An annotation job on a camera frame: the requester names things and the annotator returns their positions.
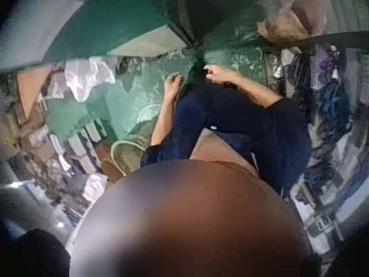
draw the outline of green floor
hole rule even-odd
[[[265,84],[263,56],[256,47],[263,43],[256,31],[257,21],[263,18],[262,9],[253,5],[209,32],[200,50],[174,51],[159,59],[134,58],[128,71],[116,77],[115,84],[94,87],[84,103],[76,102],[72,96],[50,100],[47,118],[50,130],[65,141],[93,119],[100,118],[111,127],[112,140],[124,139],[136,124],[157,114],[167,76],[179,72],[186,81],[199,53],[204,54],[206,63],[233,68]]]

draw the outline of blurred brown object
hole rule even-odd
[[[309,36],[321,36],[327,24],[327,14],[319,0],[296,0],[292,5]]]
[[[327,15],[318,0],[296,0],[280,9],[278,15],[267,18],[258,32],[273,44],[295,42],[324,33]]]
[[[119,169],[109,160],[105,159],[102,160],[101,167],[103,169],[103,173],[109,178],[109,181],[113,184],[115,184],[124,177],[123,174],[119,171]]]
[[[24,137],[32,133],[33,131],[41,128],[45,124],[43,110],[40,105],[33,106],[31,113],[26,122],[21,125],[20,136]]]
[[[97,146],[95,146],[95,152],[101,161],[101,168],[103,173],[109,178],[109,183],[106,190],[124,176],[121,171],[114,165],[114,162],[110,156],[110,147],[105,141],[101,141]]]
[[[258,32],[267,41],[274,44],[294,42],[309,37],[308,31],[291,9],[280,13],[273,20],[264,20],[258,26]]]
[[[46,141],[38,148],[34,148],[32,152],[37,156],[44,164],[56,154],[54,146],[50,140]]]
[[[51,68],[52,66],[33,68],[18,73],[17,75],[19,97],[26,119],[28,119],[32,111],[32,107],[36,102],[40,89],[49,75]]]

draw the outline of person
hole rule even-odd
[[[280,197],[309,158],[303,117],[236,72],[205,70],[211,83],[165,82],[142,167],[89,211],[71,277],[319,276]]]
[[[191,86],[176,107],[181,76],[164,84],[164,100],[141,167],[175,159],[221,162],[247,171],[284,197],[310,158],[311,141],[297,105],[220,65],[211,83]]]

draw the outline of plastic bag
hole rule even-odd
[[[47,88],[45,99],[64,98],[64,93],[67,90],[64,72],[55,73],[51,79],[50,85]]]
[[[115,83],[114,72],[101,57],[67,61],[65,65],[66,85],[78,102],[84,102],[95,85]]]

